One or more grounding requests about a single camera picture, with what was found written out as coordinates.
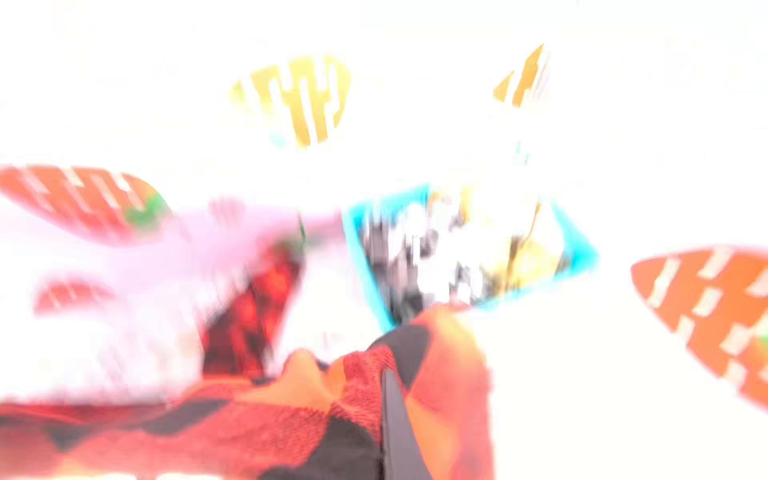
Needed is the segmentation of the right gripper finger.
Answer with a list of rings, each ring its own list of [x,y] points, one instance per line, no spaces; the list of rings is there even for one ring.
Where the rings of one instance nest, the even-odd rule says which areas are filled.
[[[385,480],[432,479],[393,370],[385,370],[382,375],[382,449]]]

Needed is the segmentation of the red black plaid shirt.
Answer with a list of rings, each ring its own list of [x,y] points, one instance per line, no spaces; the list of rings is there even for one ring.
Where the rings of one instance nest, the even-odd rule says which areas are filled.
[[[124,473],[221,479],[384,479],[382,375],[393,370],[432,479],[491,479],[490,377],[472,332],[437,305],[331,363],[299,350],[276,377],[261,355],[303,256],[263,272],[202,333],[202,380],[156,406],[1,407],[1,474]]]

